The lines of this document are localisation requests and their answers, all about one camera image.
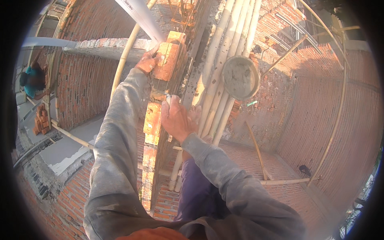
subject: green object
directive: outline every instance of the green object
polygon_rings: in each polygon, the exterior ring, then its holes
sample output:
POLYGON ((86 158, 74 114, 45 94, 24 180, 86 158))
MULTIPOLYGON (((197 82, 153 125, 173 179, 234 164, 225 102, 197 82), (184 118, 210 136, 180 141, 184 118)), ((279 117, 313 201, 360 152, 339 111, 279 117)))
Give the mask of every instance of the green object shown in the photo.
POLYGON ((251 106, 251 105, 253 105, 253 104, 255 104, 255 103, 257 103, 257 100, 256 100, 256 101, 253 101, 253 102, 251 102, 251 103, 248 103, 248 104, 247 104, 247 107, 249 107, 249 106, 251 106))

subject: bare foot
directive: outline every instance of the bare foot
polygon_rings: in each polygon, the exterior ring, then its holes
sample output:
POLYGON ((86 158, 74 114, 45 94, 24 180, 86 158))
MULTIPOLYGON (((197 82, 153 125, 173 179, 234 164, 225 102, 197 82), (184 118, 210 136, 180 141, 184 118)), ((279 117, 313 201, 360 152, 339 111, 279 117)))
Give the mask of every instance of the bare foot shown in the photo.
POLYGON ((201 117, 201 106, 192 106, 188 111, 188 121, 195 133, 199 131, 199 120, 201 117))
POLYGON ((213 138, 211 137, 211 135, 206 135, 202 138, 202 140, 208 144, 212 144, 213 138))

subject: person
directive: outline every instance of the person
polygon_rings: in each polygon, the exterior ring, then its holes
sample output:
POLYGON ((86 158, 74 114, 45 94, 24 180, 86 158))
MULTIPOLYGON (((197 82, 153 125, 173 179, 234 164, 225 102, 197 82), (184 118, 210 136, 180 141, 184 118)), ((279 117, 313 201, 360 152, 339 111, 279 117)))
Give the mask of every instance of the person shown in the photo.
POLYGON ((170 105, 162 102, 161 124, 184 150, 178 215, 165 222, 147 214, 136 187, 136 128, 148 75, 162 60, 152 57, 157 49, 145 53, 117 87, 96 138, 84 207, 89 239, 303 239, 299 214, 271 198, 221 148, 200 139, 201 107, 187 112, 175 95, 170 105))
POLYGON ((42 91, 45 88, 45 75, 47 74, 48 66, 40 67, 37 60, 44 47, 39 49, 35 59, 31 62, 25 72, 20 75, 20 86, 24 87, 25 93, 34 100, 40 100, 43 96, 48 95, 48 89, 44 92, 37 94, 38 91, 42 91))

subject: teal shirt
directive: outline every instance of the teal shirt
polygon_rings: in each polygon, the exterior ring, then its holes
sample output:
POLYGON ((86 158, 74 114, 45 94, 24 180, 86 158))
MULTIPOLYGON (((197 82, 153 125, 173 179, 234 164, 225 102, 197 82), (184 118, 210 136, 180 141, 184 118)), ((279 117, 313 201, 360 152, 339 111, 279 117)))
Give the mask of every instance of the teal shirt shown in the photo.
MULTIPOLYGON (((25 71, 26 74, 30 75, 30 76, 36 76, 37 75, 37 71, 35 69, 32 69, 31 66, 29 66, 26 71, 25 71)), ((24 86, 24 91, 25 93, 30 96, 31 98, 34 98, 35 97, 35 93, 37 91, 36 87, 35 86, 32 86, 31 84, 27 83, 25 86, 24 86)))

